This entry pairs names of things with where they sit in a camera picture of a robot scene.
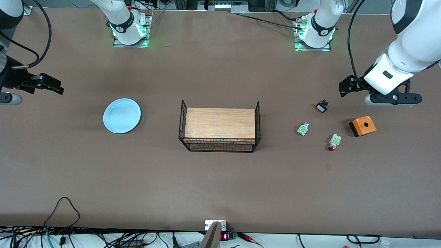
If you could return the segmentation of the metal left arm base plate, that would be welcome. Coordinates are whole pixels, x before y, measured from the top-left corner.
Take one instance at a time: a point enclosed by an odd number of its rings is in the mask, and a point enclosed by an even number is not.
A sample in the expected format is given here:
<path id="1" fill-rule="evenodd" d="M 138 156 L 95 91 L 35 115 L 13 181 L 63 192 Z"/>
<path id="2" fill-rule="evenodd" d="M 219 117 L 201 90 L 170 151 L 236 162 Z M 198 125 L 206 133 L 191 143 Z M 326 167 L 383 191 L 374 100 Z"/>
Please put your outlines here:
<path id="1" fill-rule="evenodd" d="M 301 28 L 296 27 L 295 20 L 293 21 L 293 26 L 294 45 L 296 51 L 331 51 L 330 43 L 333 38 L 333 34 L 336 31 L 335 27 L 332 27 L 331 29 L 323 29 L 319 27 L 316 29 L 312 24 L 310 24 L 311 19 L 308 19 L 307 27 Z"/>

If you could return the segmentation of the orange button enclosure box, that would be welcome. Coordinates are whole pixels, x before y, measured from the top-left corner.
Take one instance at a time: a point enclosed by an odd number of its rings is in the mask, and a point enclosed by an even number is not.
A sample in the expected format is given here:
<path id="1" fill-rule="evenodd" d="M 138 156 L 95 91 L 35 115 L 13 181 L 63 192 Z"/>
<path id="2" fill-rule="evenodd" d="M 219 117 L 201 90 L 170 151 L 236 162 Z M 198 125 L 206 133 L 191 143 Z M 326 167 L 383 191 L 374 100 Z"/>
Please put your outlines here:
<path id="1" fill-rule="evenodd" d="M 377 128 L 369 115 L 354 119 L 349 123 L 349 126 L 354 137 L 361 137 L 377 131 Z"/>

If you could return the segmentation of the silver stand bracket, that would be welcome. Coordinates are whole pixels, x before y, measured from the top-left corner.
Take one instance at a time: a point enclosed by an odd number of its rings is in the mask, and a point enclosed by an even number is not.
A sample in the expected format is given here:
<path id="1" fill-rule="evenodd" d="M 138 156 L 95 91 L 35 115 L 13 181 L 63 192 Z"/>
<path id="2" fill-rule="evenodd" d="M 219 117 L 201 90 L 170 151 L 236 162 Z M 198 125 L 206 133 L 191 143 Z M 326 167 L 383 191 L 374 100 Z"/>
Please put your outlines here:
<path id="1" fill-rule="evenodd" d="M 219 222 L 219 226 L 220 226 L 222 232 L 225 232 L 227 230 L 227 221 L 226 220 L 205 220 L 204 230 L 208 231 L 214 222 Z"/>

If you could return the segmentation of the red clip lead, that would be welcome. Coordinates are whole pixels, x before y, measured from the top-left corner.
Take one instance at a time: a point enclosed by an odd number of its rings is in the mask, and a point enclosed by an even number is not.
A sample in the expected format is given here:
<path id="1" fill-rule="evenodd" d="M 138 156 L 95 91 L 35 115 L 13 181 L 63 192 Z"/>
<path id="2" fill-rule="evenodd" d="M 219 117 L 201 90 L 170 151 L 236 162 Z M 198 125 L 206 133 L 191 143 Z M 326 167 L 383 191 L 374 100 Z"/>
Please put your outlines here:
<path id="1" fill-rule="evenodd" d="M 236 235 L 237 235 L 240 239 L 242 239 L 242 240 L 244 240 L 244 241 L 246 241 L 246 242 L 249 242 L 249 243 L 252 243 L 252 244 L 258 245 L 258 246 L 261 247 L 261 248 L 265 248 L 264 246 L 262 246 L 260 243 L 258 243 L 257 241 L 255 241 L 251 236 L 249 236 L 249 235 L 247 235 L 247 234 L 244 234 L 244 233 L 242 233 L 242 232 L 236 232 Z"/>

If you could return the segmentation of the light blue round plate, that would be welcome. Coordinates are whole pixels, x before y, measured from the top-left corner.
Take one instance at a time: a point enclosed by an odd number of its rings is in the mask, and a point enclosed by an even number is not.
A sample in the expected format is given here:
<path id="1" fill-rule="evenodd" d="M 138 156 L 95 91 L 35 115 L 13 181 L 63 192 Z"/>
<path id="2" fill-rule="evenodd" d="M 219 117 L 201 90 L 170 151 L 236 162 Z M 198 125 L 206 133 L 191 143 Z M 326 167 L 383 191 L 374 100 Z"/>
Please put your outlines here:
<path id="1" fill-rule="evenodd" d="M 128 98 L 114 100 L 104 110 L 104 127 L 114 134 L 125 134 L 135 129 L 141 121 L 139 104 Z"/>

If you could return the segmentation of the aluminium frame structure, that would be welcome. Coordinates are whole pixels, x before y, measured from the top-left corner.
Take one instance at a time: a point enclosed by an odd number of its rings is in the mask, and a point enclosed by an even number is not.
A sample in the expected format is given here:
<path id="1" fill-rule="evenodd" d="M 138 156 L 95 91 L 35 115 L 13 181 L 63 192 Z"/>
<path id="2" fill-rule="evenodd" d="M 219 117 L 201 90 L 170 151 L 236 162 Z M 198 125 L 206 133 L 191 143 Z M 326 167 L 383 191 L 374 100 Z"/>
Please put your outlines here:
<path id="1" fill-rule="evenodd" d="M 170 0 L 178 10 L 225 11 L 230 13 L 272 12 L 278 0 Z"/>

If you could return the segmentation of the black power adapter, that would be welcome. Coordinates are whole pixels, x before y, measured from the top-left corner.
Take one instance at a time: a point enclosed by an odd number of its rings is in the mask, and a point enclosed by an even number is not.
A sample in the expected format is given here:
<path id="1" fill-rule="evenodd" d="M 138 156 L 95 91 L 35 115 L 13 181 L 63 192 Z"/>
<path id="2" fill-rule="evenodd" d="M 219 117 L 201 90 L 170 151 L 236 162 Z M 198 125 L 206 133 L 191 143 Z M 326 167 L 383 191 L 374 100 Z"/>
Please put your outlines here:
<path id="1" fill-rule="evenodd" d="M 118 248 L 144 248 L 145 241 L 142 239 L 121 241 Z"/>

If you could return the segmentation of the red push button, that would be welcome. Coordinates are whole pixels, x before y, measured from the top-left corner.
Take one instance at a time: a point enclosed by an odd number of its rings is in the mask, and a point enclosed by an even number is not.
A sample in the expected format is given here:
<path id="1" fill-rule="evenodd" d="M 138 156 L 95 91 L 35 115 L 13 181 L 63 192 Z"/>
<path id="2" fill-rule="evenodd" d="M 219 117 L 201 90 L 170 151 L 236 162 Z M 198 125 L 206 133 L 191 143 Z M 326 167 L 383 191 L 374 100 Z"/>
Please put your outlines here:
<path id="1" fill-rule="evenodd" d="M 341 136 L 334 134 L 329 141 L 328 151 L 334 151 L 337 148 L 337 146 L 340 145 L 340 142 L 341 142 Z"/>

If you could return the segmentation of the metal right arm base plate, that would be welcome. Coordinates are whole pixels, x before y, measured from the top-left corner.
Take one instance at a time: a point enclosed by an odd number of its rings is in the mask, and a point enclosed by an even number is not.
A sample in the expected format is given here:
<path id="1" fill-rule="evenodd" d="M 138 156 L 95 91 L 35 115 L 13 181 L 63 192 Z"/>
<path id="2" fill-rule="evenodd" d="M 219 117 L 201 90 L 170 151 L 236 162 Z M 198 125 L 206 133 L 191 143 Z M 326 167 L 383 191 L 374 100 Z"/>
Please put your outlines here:
<path id="1" fill-rule="evenodd" d="M 150 25 L 152 17 L 140 13 L 136 21 L 127 29 L 126 33 L 113 31 L 115 48 L 146 48 L 148 47 Z"/>

